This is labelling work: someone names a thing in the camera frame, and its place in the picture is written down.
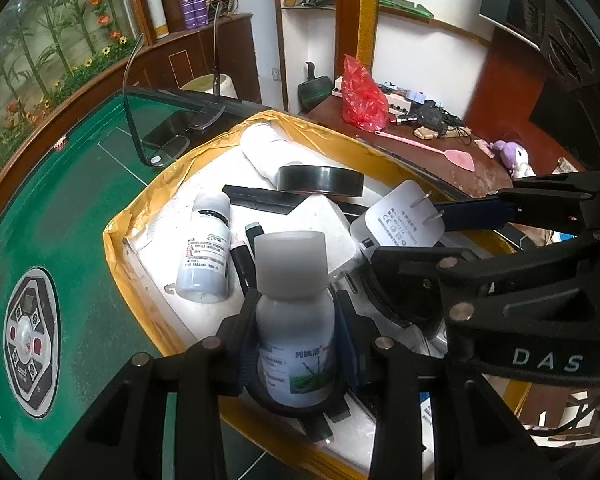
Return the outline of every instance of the plush toy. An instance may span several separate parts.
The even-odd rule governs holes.
[[[496,140],[489,144],[489,148],[494,152],[500,152],[500,160],[513,179],[524,176],[536,176],[534,170],[529,165],[529,155],[526,150],[517,142],[505,142]]]

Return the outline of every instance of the power cord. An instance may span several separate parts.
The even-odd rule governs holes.
[[[586,410],[582,410],[575,417],[573,417],[569,422],[565,422],[563,425],[558,428],[553,428],[552,430],[534,430],[529,429],[526,430],[528,434],[531,436],[555,436],[557,434],[562,433],[563,431],[567,431],[572,429],[576,424],[578,424],[583,418],[585,418],[589,413],[595,410],[600,405],[600,394],[597,396],[592,403],[587,406]]]

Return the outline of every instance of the black tape roll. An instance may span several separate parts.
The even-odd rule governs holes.
[[[282,166],[278,189],[303,193],[362,196],[365,176],[359,171],[332,166]]]

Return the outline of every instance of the small gray cap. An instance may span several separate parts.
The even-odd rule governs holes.
[[[308,298],[329,285],[324,233],[286,231],[255,238],[258,291],[272,300]]]
[[[193,211],[210,210],[229,220],[229,197],[222,191],[200,191],[193,201]]]

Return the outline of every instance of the purple bottle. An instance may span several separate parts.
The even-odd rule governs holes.
[[[193,0],[193,10],[196,15],[196,28],[205,27],[209,23],[206,0]]]
[[[184,28],[186,30],[193,30],[196,28],[196,13],[193,8],[193,0],[182,0],[180,6],[182,7],[182,15],[184,17]]]

